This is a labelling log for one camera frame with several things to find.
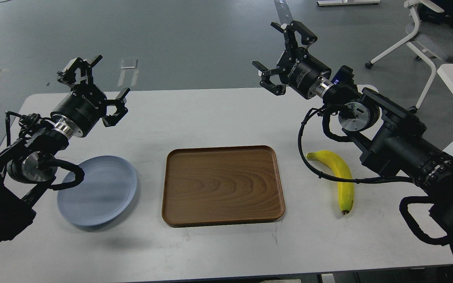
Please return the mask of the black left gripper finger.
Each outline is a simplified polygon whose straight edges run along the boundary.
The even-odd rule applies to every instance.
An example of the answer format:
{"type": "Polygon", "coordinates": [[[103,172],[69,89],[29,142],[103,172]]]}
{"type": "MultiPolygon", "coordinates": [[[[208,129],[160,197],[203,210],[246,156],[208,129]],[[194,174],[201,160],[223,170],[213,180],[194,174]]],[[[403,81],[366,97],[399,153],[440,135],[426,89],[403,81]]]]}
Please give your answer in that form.
{"type": "Polygon", "coordinates": [[[106,107],[114,106],[115,112],[111,115],[104,115],[102,117],[104,127],[114,127],[128,113],[128,108],[125,104],[127,102],[126,96],[130,91],[131,88],[123,88],[115,99],[106,100],[106,107]]]}
{"type": "Polygon", "coordinates": [[[93,59],[72,59],[63,70],[57,72],[57,81],[70,88],[70,94],[77,91],[102,93],[94,84],[93,67],[103,58],[101,54],[93,59]]]}

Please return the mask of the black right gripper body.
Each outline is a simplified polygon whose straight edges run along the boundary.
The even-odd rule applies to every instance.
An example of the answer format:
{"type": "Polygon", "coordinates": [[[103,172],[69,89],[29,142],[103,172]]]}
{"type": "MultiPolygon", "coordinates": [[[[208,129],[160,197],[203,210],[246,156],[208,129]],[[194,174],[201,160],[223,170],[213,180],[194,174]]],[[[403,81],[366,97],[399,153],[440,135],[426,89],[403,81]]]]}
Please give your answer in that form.
{"type": "Polygon", "coordinates": [[[331,68],[316,59],[303,47],[297,47],[292,54],[284,51],[277,62],[278,75],[282,84],[295,90],[304,99],[311,99],[319,77],[329,79],[331,68]]]}

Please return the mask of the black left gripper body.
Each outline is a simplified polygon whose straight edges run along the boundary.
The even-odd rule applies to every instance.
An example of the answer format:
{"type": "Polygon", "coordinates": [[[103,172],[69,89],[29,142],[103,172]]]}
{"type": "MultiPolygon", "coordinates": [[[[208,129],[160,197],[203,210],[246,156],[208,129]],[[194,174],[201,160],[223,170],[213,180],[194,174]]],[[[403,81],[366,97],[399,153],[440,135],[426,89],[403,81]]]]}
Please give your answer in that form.
{"type": "Polygon", "coordinates": [[[53,120],[68,118],[76,126],[74,136],[85,137],[107,113],[106,95],[96,86],[77,84],[52,110],[53,120]]]}

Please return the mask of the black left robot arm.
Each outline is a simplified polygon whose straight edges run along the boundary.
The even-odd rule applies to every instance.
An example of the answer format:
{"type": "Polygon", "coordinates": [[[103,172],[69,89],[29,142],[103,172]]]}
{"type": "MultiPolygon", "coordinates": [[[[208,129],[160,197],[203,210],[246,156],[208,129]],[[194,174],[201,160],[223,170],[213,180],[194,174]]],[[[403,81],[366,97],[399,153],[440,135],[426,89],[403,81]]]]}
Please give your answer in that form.
{"type": "Polygon", "coordinates": [[[60,191],[79,185],[85,177],[74,163],[56,158],[74,136],[85,137],[102,120],[115,126],[128,113],[124,88],[114,99],[95,85],[93,67],[98,55],[72,59],[57,73],[57,81],[70,93],[48,118],[6,112],[7,147],[0,152],[0,242],[11,241],[33,223],[33,206],[47,191],[60,191]]]}

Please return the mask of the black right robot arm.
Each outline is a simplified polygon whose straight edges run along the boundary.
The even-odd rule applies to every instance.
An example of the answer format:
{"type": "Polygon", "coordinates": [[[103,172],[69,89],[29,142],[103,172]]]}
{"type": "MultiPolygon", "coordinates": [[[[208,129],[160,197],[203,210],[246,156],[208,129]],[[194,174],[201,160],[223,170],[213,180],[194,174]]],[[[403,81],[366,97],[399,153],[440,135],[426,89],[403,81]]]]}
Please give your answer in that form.
{"type": "Polygon", "coordinates": [[[323,105],[316,112],[325,136],[354,143],[362,152],[362,165],[378,175],[352,182],[408,182],[420,187],[426,196],[403,198],[402,217],[424,243],[453,244],[453,156],[422,137],[426,126],[419,117],[377,91],[359,91],[352,68],[342,66],[331,77],[331,68],[308,52],[317,36],[303,23],[271,26],[284,35],[285,50],[275,69],[253,61],[260,85],[277,96],[289,86],[304,99],[320,97],[323,105]]]}

